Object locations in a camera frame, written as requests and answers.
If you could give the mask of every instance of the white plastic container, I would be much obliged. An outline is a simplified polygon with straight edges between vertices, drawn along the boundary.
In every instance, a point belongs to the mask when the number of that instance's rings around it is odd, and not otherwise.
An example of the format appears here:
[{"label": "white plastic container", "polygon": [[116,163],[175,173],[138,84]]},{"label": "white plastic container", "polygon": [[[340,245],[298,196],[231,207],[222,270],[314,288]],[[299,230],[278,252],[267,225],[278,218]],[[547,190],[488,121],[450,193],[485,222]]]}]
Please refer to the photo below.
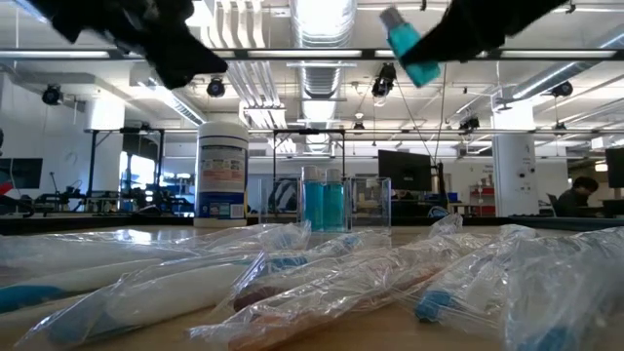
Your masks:
[{"label": "white plastic container", "polygon": [[195,185],[197,227],[247,225],[247,128],[211,121],[199,126]]}]

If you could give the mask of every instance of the white column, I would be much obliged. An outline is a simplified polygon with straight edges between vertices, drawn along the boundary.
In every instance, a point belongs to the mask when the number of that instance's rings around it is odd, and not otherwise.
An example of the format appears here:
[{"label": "white column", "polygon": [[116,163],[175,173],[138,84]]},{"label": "white column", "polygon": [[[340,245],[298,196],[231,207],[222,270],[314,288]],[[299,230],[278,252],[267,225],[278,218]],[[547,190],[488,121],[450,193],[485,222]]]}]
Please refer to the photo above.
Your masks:
[{"label": "white column", "polygon": [[[87,101],[86,113],[89,129],[118,130],[124,127],[126,106],[118,99],[97,99]],[[103,141],[96,149],[94,191],[117,191],[119,187],[119,156],[124,138],[120,134],[107,134],[102,131],[97,136],[97,142]]]},{"label": "white column", "polygon": [[[496,106],[491,118],[494,129],[533,130],[530,101]],[[538,215],[539,203],[533,135],[497,135],[492,141],[496,215]]]}]

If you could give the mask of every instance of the spray bottle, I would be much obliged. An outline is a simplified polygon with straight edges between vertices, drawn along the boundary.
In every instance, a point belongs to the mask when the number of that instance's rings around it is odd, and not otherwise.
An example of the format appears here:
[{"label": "spray bottle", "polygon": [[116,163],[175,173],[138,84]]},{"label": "spray bottle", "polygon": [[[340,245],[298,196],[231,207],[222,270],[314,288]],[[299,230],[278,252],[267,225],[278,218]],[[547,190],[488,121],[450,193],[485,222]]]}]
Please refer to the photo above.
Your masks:
[{"label": "spray bottle", "polygon": [[388,32],[388,44],[394,56],[399,59],[416,87],[423,87],[440,76],[440,67],[436,62],[413,63],[407,66],[401,62],[400,58],[420,40],[420,34],[403,19],[397,8],[387,8],[379,18]]}]

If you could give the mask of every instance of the chair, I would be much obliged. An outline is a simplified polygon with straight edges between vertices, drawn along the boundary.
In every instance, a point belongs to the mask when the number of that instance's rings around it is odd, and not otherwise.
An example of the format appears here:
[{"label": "chair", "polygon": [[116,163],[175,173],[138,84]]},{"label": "chair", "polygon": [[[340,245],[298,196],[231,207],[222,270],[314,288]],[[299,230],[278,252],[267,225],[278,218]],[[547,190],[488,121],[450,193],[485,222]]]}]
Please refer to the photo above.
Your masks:
[{"label": "chair", "polygon": [[553,194],[546,194],[548,196],[548,201],[550,201],[550,206],[553,208],[553,216],[557,216],[557,211],[555,210],[555,203],[557,202],[557,196]]}]

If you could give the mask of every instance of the blue liquid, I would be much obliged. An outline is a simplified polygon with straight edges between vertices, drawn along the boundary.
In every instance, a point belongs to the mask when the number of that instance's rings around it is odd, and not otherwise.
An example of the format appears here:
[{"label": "blue liquid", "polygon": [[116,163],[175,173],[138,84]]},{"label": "blue liquid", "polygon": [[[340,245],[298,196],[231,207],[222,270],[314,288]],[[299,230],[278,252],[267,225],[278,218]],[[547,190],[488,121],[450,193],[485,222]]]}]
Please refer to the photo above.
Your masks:
[{"label": "blue liquid", "polygon": [[340,182],[329,182],[323,190],[323,229],[344,231],[344,186]]},{"label": "blue liquid", "polygon": [[303,220],[309,220],[312,231],[323,230],[323,184],[320,181],[303,182]]},{"label": "blue liquid", "polygon": [[[388,44],[399,59],[420,40],[420,34],[409,23],[403,23],[388,32]],[[440,76],[440,67],[436,62],[405,65],[399,59],[399,63],[408,74],[412,83],[420,88]]]}]

